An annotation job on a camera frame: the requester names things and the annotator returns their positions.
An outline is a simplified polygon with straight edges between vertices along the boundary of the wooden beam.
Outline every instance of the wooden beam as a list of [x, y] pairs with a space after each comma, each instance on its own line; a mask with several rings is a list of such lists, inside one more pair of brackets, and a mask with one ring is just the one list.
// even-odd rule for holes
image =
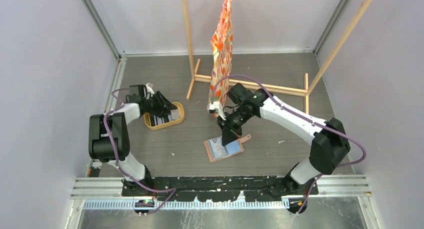
[[185, 34], [187, 35], [188, 61], [190, 62], [191, 79], [195, 79], [195, 60], [193, 58], [192, 33], [190, 31], [189, 6], [187, 0], [181, 0], [184, 15]]
[[[196, 64], [196, 68], [194, 69], [194, 74], [196, 74], [198, 72], [199, 66], [200, 66], [200, 59], [197, 59], [197, 64]], [[190, 101], [190, 97], [192, 96], [194, 85], [195, 85], [195, 79], [193, 78], [193, 79], [191, 79], [190, 86], [188, 87], [187, 96], [185, 97], [185, 99], [187, 99], [187, 101]]]
[[[211, 83], [211, 76], [208, 75], [198, 75], [196, 74], [194, 77], [194, 80], [197, 82], [204, 82], [204, 83]], [[229, 85], [234, 86], [237, 83], [243, 84], [244, 87], [248, 89], [259, 89], [260, 87], [255, 82], [250, 81], [244, 81], [244, 80], [229, 80]], [[288, 94], [288, 95], [294, 95], [294, 96], [300, 96], [304, 97], [306, 93], [308, 92], [305, 89], [297, 89], [297, 88], [291, 88], [291, 87], [284, 87], [284, 86], [278, 86], [278, 85], [269, 85], [269, 84], [263, 84], [263, 86], [272, 93], [281, 93], [281, 94]]]
[[[308, 85], [309, 85], [309, 81], [308, 81], [308, 74], [305, 73], [305, 77], [304, 77], [304, 85], [305, 85], [305, 90], [308, 90]], [[305, 101], [305, 113], [309, 114], [309, 95], [305, 95], [304, 97], [304, 101]]]
[[340, 48], [342, 48], [343, 44], [345, 43], [346, 39], [348, 39], [351, 32], [354, 30], [355, 26], [358, 24], [361, 17], [364, 15], [365, 11], [367, 10], [368, 6], [371, 4], [373, 0], [363, 0], [362, 4], [360, 5], [358, 11], [353, 16], [352, 20], [347, 25], [346, 29], [344, 30], [343, 34], [341, 35], [340, 39], [338, 40], [335, 47], [332, 49], [330, 55], [328, 56], [327, 60], [322, 65], [321, 69], [319, 70], [318, 74], [313, 79], [312, 83], [310, 84], [308, 90], [307, 90], [307, 96], [309, 96], [312, 92], [312, 90], [315, 88], [317, 83], [320, 81], [321, 77], [324, 75], [326, 70], [329, 68], [331, 62], [336, 57], [337, 53], [340, 51]]

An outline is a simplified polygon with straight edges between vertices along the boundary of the white wall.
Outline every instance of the white wall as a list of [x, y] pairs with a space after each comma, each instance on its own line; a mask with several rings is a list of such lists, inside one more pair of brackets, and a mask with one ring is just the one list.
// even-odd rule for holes
[[0, 228], [64, 228], [116, 60], [81, 0], [0, 0]]
[[[94, 0], [127, 54], [186, 53], [181, 0]], [[312, 51], [339, 0], [233, 0], [234, 51]], [[188, 0], [192, 45], [210, 52], [223, 0]]]
[[[360, 3], [353, 0], [342, 21]], [[366, 174], [387, 229], [424, 224], [423, 13], [423, 0], [374, 0], [324, 74], [336, 116], [367, 148], [355, 170]], [[321, 64], [334, 42], [324, 45]], [[352, 157], [360, 154], [353, 147]]]

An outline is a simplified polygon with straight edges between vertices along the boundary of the wooden clothes rack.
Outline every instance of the wooden clothes rack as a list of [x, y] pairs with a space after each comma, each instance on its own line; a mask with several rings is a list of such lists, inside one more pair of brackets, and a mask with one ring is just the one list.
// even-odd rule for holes
[[[353, 29], [355, 28], [355, 26], [357, 25], [357, 23], [361, 19], [361, 17], [364, 15], [365, 11], [367, 10], [368, 6], [371, 4], [372, 1], [373, 0], [363, 0], [363, 2], [360, 5], [359, 9], [357, 10], [356, 14], [353, 16], [352, 20], [347, 25], [343, 34], [338, 39], [337, 44], [332, 49], [330, 55], [325, 60], [322, 67], [319, 69], [318, 74], [312, 80], [310, 85], [309, 85], [309, 81], [308, 81], [308, 74], [305, 73], [305, 75], [304, 75], [304, 88], [303, 89], [285, 87], [285, 86], [279, 86], [279, 85], [269, 85], [269, 84], [263, 84], [263, 86], [268, 91], [273, 92], [273, 93], [281, 93], [281, 94], [304, 97], [304, 111], [305, 111], [305, 113], [309, 114], [309, 95], [314, 90], [315, 86], [320, 81], [320, 79], [323, 77], [324, 73], [329, 68], [331, 62], [336, 57], [337, 53], [340, 51], [340, 48], [342, 48], [346, 39], [349, 37], [349, 35], [351, 34], [351, 32], [353, 31]], [[187, 3], [187, 0], [181, 0], [181, 2], [182, 2], [182, 11], [183, 11], [183, 15], [184, 15], [185, 33], [187, 35], [188, 60], [190, 62], [190, 72], [191, 72], [191, 82], [190, 82], [190, 86], [188, 87], [188, 93], [187, 93], [186, 99], [190, 100], [195, 82], [211, 83], [212, 77], [210, 75], [197, 74], [201, 61], [200, 61], [200, 59], [198, 59], [196, 66], [194, 65], [193, 47], [192, 47], [192, 34], [191, 34], [191, 30], [190, 30], [188, 3]], [[241, 83], [244, 87], [246, 87], [248, 89], [255, 89], [256, 90], [256, 89], [260, 88], [256, 83], [251, 82], [251, 81], [234, 80], [234, 79], [229, 80], [230, 86], [234, 86], [237, 83]]]

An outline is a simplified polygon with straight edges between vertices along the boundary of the hanging garment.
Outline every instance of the hanging garment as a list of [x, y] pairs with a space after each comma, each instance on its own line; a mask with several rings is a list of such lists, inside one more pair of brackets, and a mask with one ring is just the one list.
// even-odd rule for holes
[[233, 0], [224, 0], [222, 11], [219, 17], [219, 23], [213, 34], [210, 44], [213, 51], [213, 70], [210, 82], [208, 105], [213, 101], [220, 101], [222, 105], [227, 99], [229, 79], [223, 80], [216, 88], [215, 95], [214, 86], [223, 77], [231, 73], [231, 59], [233, 57], [233, 25], [231, 22], [231, 2]]

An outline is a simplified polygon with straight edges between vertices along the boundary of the robotic arm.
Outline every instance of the robotic arm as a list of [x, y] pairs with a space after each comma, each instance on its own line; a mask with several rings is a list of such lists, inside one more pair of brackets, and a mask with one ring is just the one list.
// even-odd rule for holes
[[343, 124], [335, 118], [325, 121], [310, 116], [273, 96], [282, 106], [294, 112], [291, 113], [276, 105], [263, 89], [252, 93], [240, 83], [231, 88], [227, 95], [238, 106], [234, 112], [223, 112], [222, 106], [216, 103], [209, 107], [210, 113], [220, 115], [217, 123], [222, 130], [223, 146], [240, 138], [242, 125], [254, 116], [273, 121], [287, 128], [310, 145], [309, 158], [296, 164], [284, 177], [284, 186], [290, 191], [297, 190], [319, 174], [332, 174], [351, 149], [347, 139], [321, 129], [300, 118], [299, 115], [344, 134]]
[[[132, 85], [129, 87], [129, 95], [125, 97], [125, 107], [110, 114], [107, 124], [111, 129], [112, 136], [118, 151], [119, 166], [123, 171], [132, 175], [138, 181], [151, 181], [149, 170], [130, 152], [130, 137], [127, 125], [140, 118], [145, 113], [157, 117], [172, 115], [178, 117], [177, 107], [169, 102], [160, 91], [156, 93], [152, 85]], [[89, 120], [89, 143], [88, 153], [94, 160], [108, 163], [119, 169], [116, 165], [115, 152], [103, 123], [104, 114], [90, 116]]]

